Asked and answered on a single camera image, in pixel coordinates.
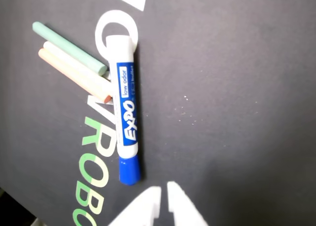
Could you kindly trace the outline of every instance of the green chalk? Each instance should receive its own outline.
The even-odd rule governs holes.
[[[91,55],[84,52],[82,49],[78,48],[53,30],[49,29],[44,24],[40,22],[34,22],[32,29],[41,37],[53,43],[55,46],[62,49],[65,53],[78,60],[80,63],[98,75],[104,75],[105,71],[107,71],[107,67],[99,60],[93,58]]]

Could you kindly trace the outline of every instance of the expo marker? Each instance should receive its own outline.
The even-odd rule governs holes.
[[[130,36],[106,37],[113,84],[113,103],[119,155],[119,180],[133,185],[140,180],[134,80],[134,49]]]

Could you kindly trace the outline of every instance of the blue marker cap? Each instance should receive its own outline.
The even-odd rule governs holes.
[[[140,180],[137,155],[132,158],[119,158],[119,180],[126,185],[134,185]]]

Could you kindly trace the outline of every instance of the gray surface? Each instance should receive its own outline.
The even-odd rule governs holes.
[[[0,186],[48,225],[74,225],[79,158],[99,156],[81,146],[93,133],[84,118],[111,125],[37,56],[44,40],[31,25],[48,23],[103,61],[94,29],[111,9],[139,31],[146,177],[124,186],[117,153],[103,158],[110,179],[95,189],[105,197],[97,224],[161,185],[155,225],[173,225],[174,180],[210,226],[315,225],[315,0],[146,0],[144,12],[119,0],[0,0]]]

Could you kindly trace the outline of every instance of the chalk stick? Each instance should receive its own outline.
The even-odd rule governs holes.
[[[49,63],[55,69],[60,71],[62,74],[66,75],[84,90],[86,90],[91,95],[95,96],[102,102],[106,103],[111,100],[111,96],[107,93],[107,90],[100,88],[100,85],[92,82],[90,79],[85,78],[81,75],[76,68],[66,64],[62,60],[58,59],[56,56],[52,55],[48,50],[42,48],[39,50],[39,56],[44,61]]]
[[[82,63],[84,66],[88,67],[98,75],[103,75],[107,70],[107,67],[99,60],[93,58],[91,55],[78,48],[53,30],[49,29],[44,24],[40,22],[34,22],[32,25],[32,29],[41,37],[50,41],[51,43],[62,49],[65,53],[78,60],[80,63]]]
[[[62,51],[57,46],[53,45],[51,42],[45,42],[44,48],[48,50],[52,55],[68,64],[71,67],[74,67],[82,76],[85,76],[87,79],[90,79],[92,82],[102,86],[104,90],[107,90],[110,96],[112,96],[112,84],[105,78],[97,75],[83,64],[72,58],[70,55]]]

